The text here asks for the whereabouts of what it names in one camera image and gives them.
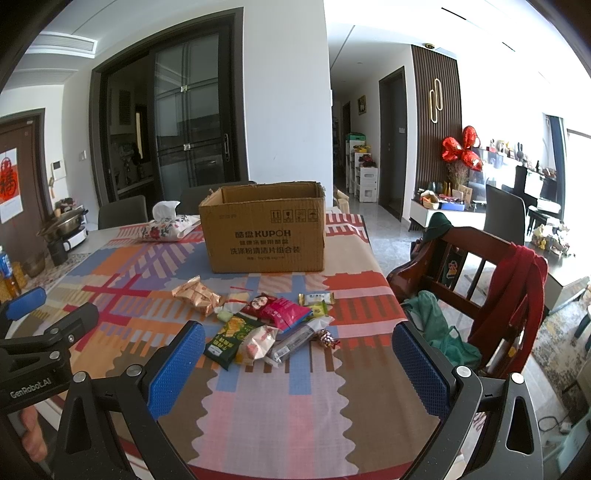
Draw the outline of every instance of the door handle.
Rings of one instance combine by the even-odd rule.
[[[230,161],[230,138],[228,134],[223,135],[223,153],[226,161]]]

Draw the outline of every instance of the picture frame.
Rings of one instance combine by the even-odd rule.
[[[367,104],[365,102],[365,95],[357,99],[357,112],[359,115],[363,115],[367,112]]]

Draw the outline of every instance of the cardboard box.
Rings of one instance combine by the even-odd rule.
[[[324,269],[326,214],[319,183],[221,187],[201,202],[199,213],[213,272]]]

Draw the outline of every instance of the shelf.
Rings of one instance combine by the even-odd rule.
[[[143,180],[140,180],[136,183],[132,183],[131,185],[127,185],[126,187],[123,187],[122,189],[117,190],[117,195],[121,195],[122,193],[126,193],[130,190],[139,188],[143,185],[147,185],[148,183],[152,183],[154,181],[154,177],[147,177]]]

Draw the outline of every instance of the dining table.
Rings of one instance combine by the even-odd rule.
[[[91,232],[83,261],[47,292],[14,336],[35,335],[92,302],[98,325],[71,348],[72,371],[92,378],[144,365],[188,320],[207,340],[223,325],[171,291],[199,275],[214,292],[332,292],[335,349],[311,341],[280,367],[263,360],[228,370],[202,355],[158,423],[201,480],[401,477],[439,418],[429,415],[391,346],[406,316],[374,257],[361,215],[329,212],[321,272],[218,274],[200,226],[177,242],[140,241],[143,225]],[[55,428],[66,393],[37,404]],[[113,423],[135,473],[151,478],[122,414]]]

